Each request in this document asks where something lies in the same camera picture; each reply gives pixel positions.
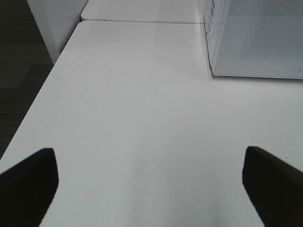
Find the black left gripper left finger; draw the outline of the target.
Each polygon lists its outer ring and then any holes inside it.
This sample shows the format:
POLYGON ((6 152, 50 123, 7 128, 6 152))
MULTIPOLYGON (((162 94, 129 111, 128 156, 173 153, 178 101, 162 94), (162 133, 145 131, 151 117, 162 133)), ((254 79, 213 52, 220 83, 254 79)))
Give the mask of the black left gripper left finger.
POLYGON ((43 148, 0 175, 0 225, 37 227, 59 185, 53 148, 43 148))

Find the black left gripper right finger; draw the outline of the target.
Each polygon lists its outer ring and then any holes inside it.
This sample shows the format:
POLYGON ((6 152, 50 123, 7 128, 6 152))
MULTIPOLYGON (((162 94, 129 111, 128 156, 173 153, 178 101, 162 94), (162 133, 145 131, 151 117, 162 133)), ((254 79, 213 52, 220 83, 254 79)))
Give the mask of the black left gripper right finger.
POLYGON ((255 146, 246 149, 242 183, 266 227, 303 225, 303 173, 255 146))

